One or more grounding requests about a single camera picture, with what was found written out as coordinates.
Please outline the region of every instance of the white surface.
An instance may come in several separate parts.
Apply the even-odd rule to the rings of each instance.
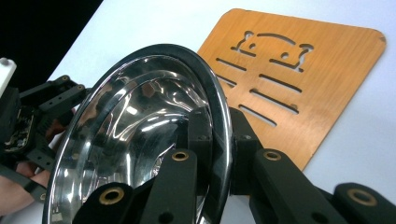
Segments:
[[[374,28],[385,35],[387,49],[304,173],[329,192],[337,184],[357,182],[396,203],[396,1],[105,0],[50,79],[67,74],[91,87],[114,63],[148,45],[173,43],[197,51],[221,15],[235,7]],[[32,217],[28,211],[4,223],[40,223],[41,213]],[[232,197],[222,223],[253,223],[248,200]]]
[[[0,97],[3,95],[3,92],[16,68],[17,65],[14,61],[7,58],[0,58]]]

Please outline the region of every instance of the bolt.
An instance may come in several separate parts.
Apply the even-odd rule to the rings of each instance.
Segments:
[[[241,138],[249,140],[251,139],[251,136],[246,134],[246,135],[242,135]]]
[[[78,154],[78,153],[74,153],[74,154],[72,155],[72,159],[73,159],[74,161],[78,160],[78,157],[79,157],[79,154]]]
[[[186,161],[189,158],[189,154],[185,153],[185,152],[176,152],[172,155],[172,159],[174,161]]]
[[[360,203],[365,206],[376,206],[376,198],[369,192],[362,189],[349,189],[347,195],[356,203]]]
[[[282,158],[282,156],[274,151],[266,151],[263,154],[264,158],[269,160],[269,161],[280,161],[280,159]]]

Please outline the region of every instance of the wooden plate with slots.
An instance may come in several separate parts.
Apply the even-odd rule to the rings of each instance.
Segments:
[[[264,147],[304,169],[385,46],[373,29],[233,9],[198,53]]]

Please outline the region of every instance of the chrome bowl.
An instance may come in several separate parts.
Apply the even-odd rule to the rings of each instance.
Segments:
[[[188,114],[206,107],[213,152],[207,194],[197,198],[197,222],[220,221],[229,191],[232,128],[224,94],[209,66],[189,49],[155,45],[114,65],[80,105],[57,155],[43,223],[72,223],[98,187],[136,188],[186,133]]]

